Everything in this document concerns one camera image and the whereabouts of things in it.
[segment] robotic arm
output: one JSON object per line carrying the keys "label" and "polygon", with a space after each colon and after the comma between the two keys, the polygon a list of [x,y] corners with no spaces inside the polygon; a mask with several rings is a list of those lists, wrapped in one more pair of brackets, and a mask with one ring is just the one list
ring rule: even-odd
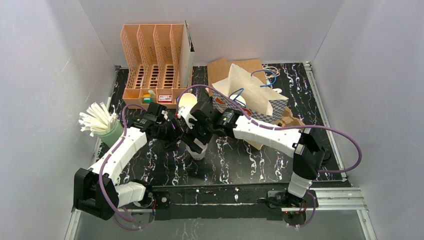
{"label": "robotic arm", "polygon": [[74,176],[74,200],[77,209],[108,220],[114,214],[103,196],[99,185],[100,168],[109,157],[103,170],[103,182],[106,193],[117,208],[133,202],[142,201],[149,185],[135,180],[118,185],[118,177],[123,168],[136,152],[150,139],[162,141],[165,148],[177,142],[186,143],[191,156],[204,158],[208,142],[214,134],[234,139],[252,140],[282,151],[293,158],[293,174],[284,196],[274,202],[280,206],[299,206],[304,200],[312,180],[318,176],[318,170],[324,158],[324,148],[316,137],[314,129],[305,128],[274,131],[278,126],[255,120],[266,129],[252,123],[240,111],[226,109],[223,113],[215,110],[210,103],[198,102],[193,107],[179,108],[177,118],[168,116],[167,108],[158,103],[150,103],[147,111],[139,119],[128,122],[123,142],[118,140],[113,147],[89,169],[80,168]]}

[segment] black marble tabletop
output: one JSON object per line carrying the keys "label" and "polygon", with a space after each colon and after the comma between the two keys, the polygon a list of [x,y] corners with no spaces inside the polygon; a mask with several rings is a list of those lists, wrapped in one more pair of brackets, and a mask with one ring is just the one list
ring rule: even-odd
{"label": "black marble tabletop", "polygon": [[[323,125],[323,120],[311,85],[302,63],[269,64],[280,69],[280,76],[273,88],[282,89],[288,97],[288,107],[293,116],[306,125]],[[128,78],[128,69],[117,71],[116,83],[109,111],[116,108],[120,113],[125,106],[122,96]],[[193,68],[192,84],[208,84],[206,66]],[[208,101],[209,95],[204,88],[192,92],[199,101]],[[140,110],[128,110],[127,115],[140,114]],[[320,130],[320,137],[331,150],[327,133]],[[101,158],[109,148],[102,143],[98,157]],[[120,183],[133,179],[144,180],[154,186],[210,185],[210,184],[249,184],[289,182],[292,175],[293,159],[273,148],[263,146],[257,150],[243,140],[214,136],[208,144],[203,160],[194,160],[186,151],[184,143],[179,150],[166,152],[155,139],[140,149],[120,174]],[[338,170],[334,154],[325,169]],[[341,180],[340,174],[325,174],[319,181]]]}

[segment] green container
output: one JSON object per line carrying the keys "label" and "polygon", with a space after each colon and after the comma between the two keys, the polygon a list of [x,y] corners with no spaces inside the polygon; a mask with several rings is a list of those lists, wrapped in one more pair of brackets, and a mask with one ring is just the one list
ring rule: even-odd
{"label": "green container", "polygon": [[113,129],[105,134],[98,134],[98,137],[111,148],[118,139],[122,136],[122,133],[124,132],[124,128],[121,125],[120,121],[116,121],[115,126]]}

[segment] gray wall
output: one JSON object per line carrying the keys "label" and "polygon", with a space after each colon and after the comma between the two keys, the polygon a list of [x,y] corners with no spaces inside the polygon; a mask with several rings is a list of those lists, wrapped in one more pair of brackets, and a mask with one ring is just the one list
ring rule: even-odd
{"label": "gray wall", "polygon": [[[348,0],[313,61],[332,127],[359,141],[348,174],[379,239],[423,239],[424,1]],[[357,154],[337,139],[343,161]]]}
{"label": "gray wall", "polygon": [[115,69],[78,0],[0,1],[0,239],[63,239],[95,139],[79,112]]}
{"label": "gray wall", "polygon": [[[138,226],[144,226],[148,222],[148,216],[146,213],[141,216],[137,214],[134,219]],[[174,219],[154,221],[142,231],[128,231],[118,227],[112,219],[104,221],[83,212],[75,239],[365,240],[355,210],[317,211],[313,220],[299,231],[283,224],[283,221],[260,218]]]}
{"label": "gray wall", "polygon": [[127,66],[124,24],[189,24],[194,64],[314,59],[342,0],[79,0],[115,65]]}

